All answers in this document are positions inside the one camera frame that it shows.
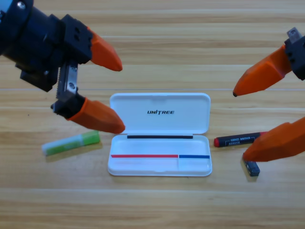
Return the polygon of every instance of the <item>black marker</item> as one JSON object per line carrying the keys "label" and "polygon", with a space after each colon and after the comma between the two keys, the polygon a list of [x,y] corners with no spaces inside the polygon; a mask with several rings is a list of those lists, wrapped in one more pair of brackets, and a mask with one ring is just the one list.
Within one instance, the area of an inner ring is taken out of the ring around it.
{"label": "black marker", "polygon": [[260,135],[263,135],[265,132],[257,132],[244,135],[232,135],[225,137],[217,137],[214,139],[215,147],[224,147],[224,146],[237,146],[248,143],[253,143]]}

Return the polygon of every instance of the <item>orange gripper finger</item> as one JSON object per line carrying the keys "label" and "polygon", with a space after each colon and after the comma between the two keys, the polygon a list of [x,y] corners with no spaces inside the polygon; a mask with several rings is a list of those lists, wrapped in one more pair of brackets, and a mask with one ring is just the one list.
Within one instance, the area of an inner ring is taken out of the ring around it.
{"label": "orange gripper finger", "polygon": [[283,45],[277,51],[249,68],[237,82],[233,95],[239,96],[263,91],[282,80],[291,71]]}
{"label": "orange gripper finger", "polygon": [[258,137],[245,151],[247,161],[272,161],[305,151],[305,117],[284,123]]}
{"label": "orange gripper finger", "polygon": [[122,62],[114,48],[95,32],[92,30],[90,31],[93,34],[93,39],[91,42],[91,61],[99,66],[103,66],[113,71],[122,71]]}
{"label": "orange gripper finger", "polygon": [[120,134],[125,130],[125,125],[114,110],[106,105],[85,99],[81,110],[68,119],[88,129]]}

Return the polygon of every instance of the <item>screw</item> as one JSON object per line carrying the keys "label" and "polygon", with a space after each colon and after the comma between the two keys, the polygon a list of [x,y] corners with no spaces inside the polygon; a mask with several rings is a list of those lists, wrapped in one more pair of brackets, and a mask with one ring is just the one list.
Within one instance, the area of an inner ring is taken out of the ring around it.
{"label": "screw", "polygon": [[69,83],[70,88],[75,89],[75,86],[73,83]]}
{"label": "screw", "polygon": [[18,6],[19,9],[25,10],[25,4],[24,4],[22,1],[19,1],[19,2],[17,3],[17,6]]}
{"label": "screw", "polygon": [[47,39],[47,37],[48,37],[48,34],[46,34],[46,35],[44,35],[44,38],[43,38],[43,42],[45,42],[45,40]]}

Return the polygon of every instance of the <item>table surface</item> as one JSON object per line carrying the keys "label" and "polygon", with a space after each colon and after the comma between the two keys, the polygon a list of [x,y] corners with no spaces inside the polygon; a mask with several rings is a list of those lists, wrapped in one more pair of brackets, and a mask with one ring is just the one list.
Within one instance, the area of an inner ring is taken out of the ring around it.
{"label": "table surface", "polygon": [[208,177],[114,177],[113,135],[102,144],[45,158],[41,145],[87,130],[50,110],[55,90],[19,79],[0,58],[0,228],[3,229],[303,229],[305,154],[258,163],[248,145],[217,149],[213,139],[267,131],[305,114],[304,84],[293,74],[269,90],[234,98],[252,64],[275,51],[296,26],[303,0],[36,0],[47,15],[70,14],[110,42],[120,73],[88,63],[80,94],[109,104],[119,92],[202,92],[212,100]]}

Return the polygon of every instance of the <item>robotic arm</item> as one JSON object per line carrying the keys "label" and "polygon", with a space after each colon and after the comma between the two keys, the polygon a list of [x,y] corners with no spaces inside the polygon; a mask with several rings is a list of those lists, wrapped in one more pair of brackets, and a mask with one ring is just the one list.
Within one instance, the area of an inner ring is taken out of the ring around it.
{"label": "robotic arm", "polygon": [[[288,39],[277,51],[249,68],[236,84],[235,97],[263,91],[291,71],[305,79],[305,37],[296,28],[287,32]],[[284,123],[257,138],[245,151],[244,160],[271,161],[295,156],[305,151],[305,117]]]}
{"label": "robotic arm", "polygon": [[79,64],[92,61],[122,70],[114,48],[70,15],[59,20],[33,4],[34,0],[0,0],[0,55],[16,63],[21,79],[45,92],[58,81],[54,113],[89,129],[123,132],[125,126],[114,110],[79,95],[77,87]]}

